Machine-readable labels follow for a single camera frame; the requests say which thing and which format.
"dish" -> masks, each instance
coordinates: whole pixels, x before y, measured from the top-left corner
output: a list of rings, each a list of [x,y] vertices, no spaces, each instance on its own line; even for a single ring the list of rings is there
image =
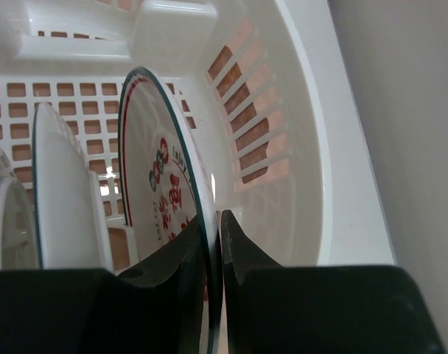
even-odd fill
[[[0,147],[0,270],[41,264],[29,197]]]
[[[217,342],[223,296],[212,189],[172,93],[145,68],[131,71],[122,89],[119,169],[126,223],[135,230],[140,260],[177,237],[194,216],[200,219],[209,297],[203,311],[206,351]]]
[[[80,143],[46,103],[32,132],[35,220],[44,268],[113,271],[113,257],[99,192]]]

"plate with red text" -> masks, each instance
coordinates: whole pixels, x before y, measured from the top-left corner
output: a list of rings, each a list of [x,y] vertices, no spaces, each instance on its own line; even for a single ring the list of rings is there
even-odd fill
[[[136,68],[119,107],[119,169],[125,221],[134,228],[139,259],[179,237],[198,216],[207,286],[200,352],[217,345],[223,269],[210,175],[188,122],[166,83]]]

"plate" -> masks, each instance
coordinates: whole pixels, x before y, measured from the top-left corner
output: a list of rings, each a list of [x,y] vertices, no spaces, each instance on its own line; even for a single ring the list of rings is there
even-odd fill
[[[140,260],[177,237],[194,216],[200,219],[207,274],[203,353],[217,343],[223,297],[210,175],[172,93],[145,68],[130,72],[122,89],[119,168],[126,222],[136,233]]]
[[[0,269],[40,266],[31,202],[0,147]]]
[[[80,143],[46,103],[32,132],[35,219],[44,268],[113,271],[113,257],[99,191]]]

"white plastic basket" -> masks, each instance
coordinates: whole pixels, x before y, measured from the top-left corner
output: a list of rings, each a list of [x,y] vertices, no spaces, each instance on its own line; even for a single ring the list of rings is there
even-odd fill
[[[0,145],[31,196],[32,118],[49,102],[121,222],[118,101],[135,66],[169,84],[217,209],[271,257],[393,263],[324,0],[0,1]],[[111,245],[115,267],[128,266],[124,232],[112,229]]]

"gray surface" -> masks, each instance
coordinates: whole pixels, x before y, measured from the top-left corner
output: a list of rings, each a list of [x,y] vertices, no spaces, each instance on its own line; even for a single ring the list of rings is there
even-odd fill
[[[397,259],[448,348],[448,0],[330,4]]]

